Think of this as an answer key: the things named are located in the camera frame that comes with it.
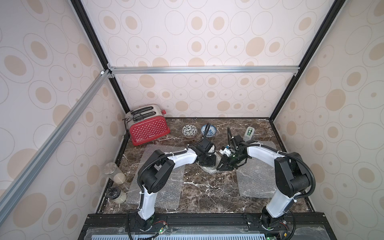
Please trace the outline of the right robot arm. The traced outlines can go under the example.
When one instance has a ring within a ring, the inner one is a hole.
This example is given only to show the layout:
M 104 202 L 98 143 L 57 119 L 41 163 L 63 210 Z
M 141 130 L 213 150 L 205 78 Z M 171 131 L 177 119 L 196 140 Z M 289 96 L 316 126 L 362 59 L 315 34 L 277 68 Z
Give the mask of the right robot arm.
M 238 169 L 250 158 L 274 168 L 277 190 L 261 215 L 266 230 L 273 229 L 298 199 L 315 191 L 315 176 L 296 152 L 286 153 L 253 140 L 244 141 L 241 136 L 229 136 L 229 144 L 220 149 L 220 154 L 223 157 L 217 170 L 221 172 Z

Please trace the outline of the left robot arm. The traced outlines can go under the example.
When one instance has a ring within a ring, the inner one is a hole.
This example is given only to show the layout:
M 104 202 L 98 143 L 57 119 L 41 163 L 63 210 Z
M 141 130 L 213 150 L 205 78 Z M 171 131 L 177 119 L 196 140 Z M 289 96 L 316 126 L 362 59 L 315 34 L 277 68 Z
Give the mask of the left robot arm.
M 156 150 L 150 155 L 139 169 L 137 178 L 140 203 L 135 221 L 141 231 L 148 231 L 154 224 L 157 194 L 166 185 L 173 170 L 194 163 L 213 167 L 217 159 L 215 152 L 215 144 L 202 138 L 182 151 L 164 153 Z

